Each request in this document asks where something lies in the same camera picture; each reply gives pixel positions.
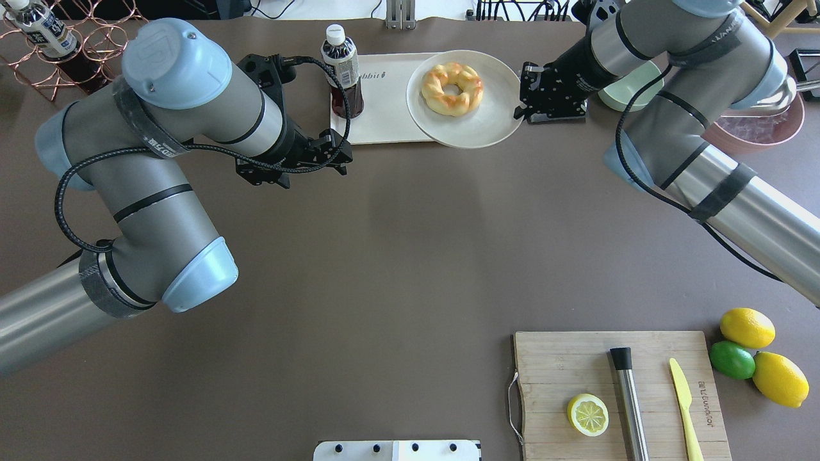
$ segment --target light blue cover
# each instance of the light blue cover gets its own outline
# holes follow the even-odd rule
[[[655,185],[652,181],[652,176],[649,174],[649,170],[646,169],[644,160],[640,158],[640,155],[638,155],[638,149],[635,148],[635,145],[632,143],[632,140],[629,139],[629,136],[626,135],[626,132],[621,133],[621,141],[623,144],[623,157],[626,160],[626,164],[632,169],[632,172],[634,172],[635,175],[638,176],[638,179],[644,181],[644,183],[646,183],[649,187]],[[621,179],[626,181],[632,187],[641,192],[645,192],[645,190],[641,189],[638,183],[634,182],[632,178],[629,177],[629,173],[627,173],[624,169],[621,164],[621,159],[617,155],[615,143],[613,143],[613,145],[607,149],[607,152],[604,153],[604,165],[606,165],[613,171],[613,173],[620,176]]]
[[[745,98],[729,106],[732,109],[746,109],[752,107],[761,99],[768,98],[776,92],[786,79],[786,60],[783,56],[777,53],[774,48],[774,43],[769,40],[770,50],[772,51],[772,60],[769,62],[769,67],[766,69],[766,74],[758,83],[751,93]]]
[[[239,278],[225,238],[219,237],[197,254],[171,282],[162,302],[175,313],[199,306],[233,285]]]
[[[725,16],[742,2],[743,0],[672,0],[680,9],[708,18]]]
[[[210,102],[228,86],[234,64],[218,44],[188,22],[149,22],[128,43],[122,75],[145,101],[166,109]]]
[[[62,122],[66,119],[66,113],[75,103],[54,114],[46,120],[34,135],[34,148],[37,150],[37,157],[47,170],[62,178],[66,171],[71,168],[68,160],[66,146],[62,142]],[[69,187],[78,190],[94,190],[94,186],[85,182],[80,175],[74,175],[68,181]]]

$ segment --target bread ring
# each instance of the bread ring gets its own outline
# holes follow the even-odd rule
[[[460,94],[446,94],[444,87],[454,84]],[[473,111],[484,97],[484,84],[475,69],[457,62],[434,66],[421,81],[421,96],[427,106],[441,115],[462,116]]]

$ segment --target pink bowl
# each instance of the pink bowl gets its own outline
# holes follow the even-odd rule
[[[803,98],[798,94],[780,115],[721,117],[701,137],[725,153],[755,153],[794,138],[804,118]]]

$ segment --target citrus fruit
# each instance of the citrus fruit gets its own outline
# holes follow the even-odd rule
[[[585,436],[600,436],[609,427],[607,406],[592,394],[572,397],[567,406],[567,418]]]
[[[758,352],[752,381],[776,404],[798,408],[809,395],[809,382],[794,362],[780,354]]]
[[[720,341],[712,345],[709,360],[716,370],[735,379],[749,379],[754,374],[754,357],[737,343]]]
[[[720,331],[726,339],[749,349],[764,348],[774,340],[772,321],[750,308],[726,311],[720,319]]]

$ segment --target copper wire basket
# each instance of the copper wire basket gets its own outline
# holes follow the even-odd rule
[[[95,13],[104,2],[120,2],[125,8],[123,17],[117,20],[97,17]],[[73,4],[83,18],[66,21],[66,27],[73,30],[82,43],[82,53],[91,61],[100,63],[98,73],[89,80],[102,76],[111,82],[116,75],[112,71],[113,60],[128,45],[129,30],[131,33],[136,30],[130,24],[148,21],[139,13],[136,0],[55,0],[52,9],[55,13],[62,12],[64,17],[70,17],[66,11],[69,4]],[[48,101],[55,103],[61,89],[75,89],[77,84],[87,81],[75,82],[69,79],[52,62],[44,59],[42,53],[26,39],[22,30],[5,17],[0,22],[0,61],[11,68],[18,82],[30,86]]]

